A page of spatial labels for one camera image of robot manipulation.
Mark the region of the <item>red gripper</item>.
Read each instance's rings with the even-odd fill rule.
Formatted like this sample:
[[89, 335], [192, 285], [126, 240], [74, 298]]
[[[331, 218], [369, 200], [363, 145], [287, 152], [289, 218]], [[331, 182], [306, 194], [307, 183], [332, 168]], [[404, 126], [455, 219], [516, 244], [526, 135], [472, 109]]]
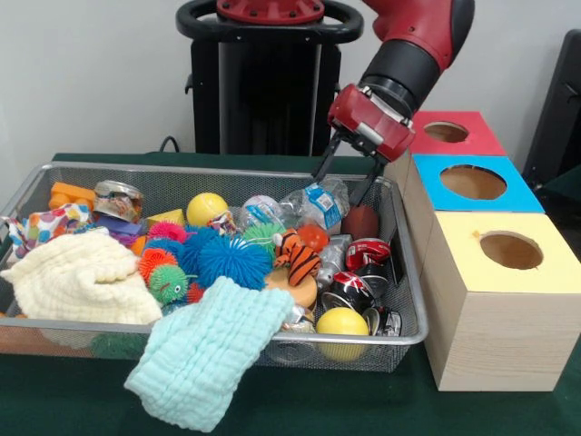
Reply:
[[352, 192], [352, 205], [360, 206], [370, 187], [384, 172], [386, 163], [400, 158], [412, 143], [413, 123], [381, 100], [368, 86], [344, 87], [330, 106], [328, 122], [336, 130], [322, 160], [312, 173], [322, 181], [328, 173], [341, 141], [360, 153], [372, 156], [374, 165]]

